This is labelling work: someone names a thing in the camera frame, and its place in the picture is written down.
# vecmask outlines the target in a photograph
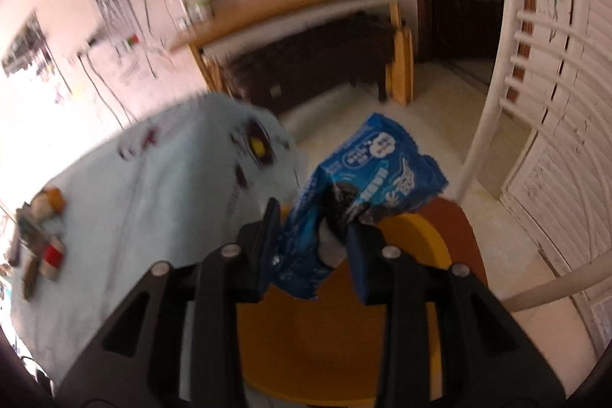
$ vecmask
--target beige floor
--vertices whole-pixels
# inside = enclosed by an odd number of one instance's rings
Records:
[[[417,99],[402,108],[380,105],[369,89],[339,88],[286,115],[282,121],[308,153],[314,168],[348,138],[372,112],[383,112],[400,122],[421,151],[432,155],[452,182],[469,147],[484,94],[436,63],[417,67]],[[510,213],[490,194],[499,192],[528,131],[503,117],[481,182],[475,182],[463,204],[474,228],[490,280],[498,297],[554,277],[534,243]],[[557,372],[567,393],[573,392],[595,363],[586,329],[569,299],[517,314],[516,319]],[[294,406],[250,393],[253,408]]]

